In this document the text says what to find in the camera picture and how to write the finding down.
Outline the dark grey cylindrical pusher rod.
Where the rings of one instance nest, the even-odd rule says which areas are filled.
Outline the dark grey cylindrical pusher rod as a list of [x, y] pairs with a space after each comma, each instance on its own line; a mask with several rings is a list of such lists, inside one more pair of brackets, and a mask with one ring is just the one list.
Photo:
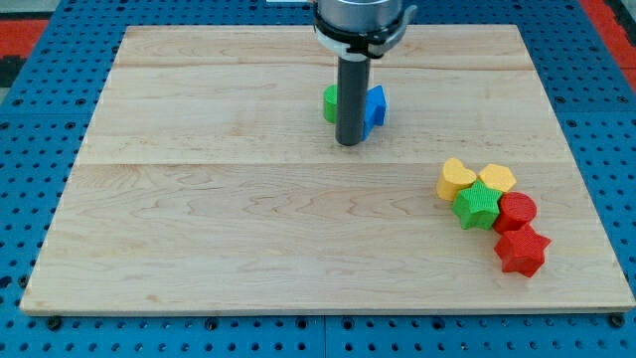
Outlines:
[[363, 139], [370, 67], [369, 59], [338, 60], [335, 138], [341, 145], [357, 145]]

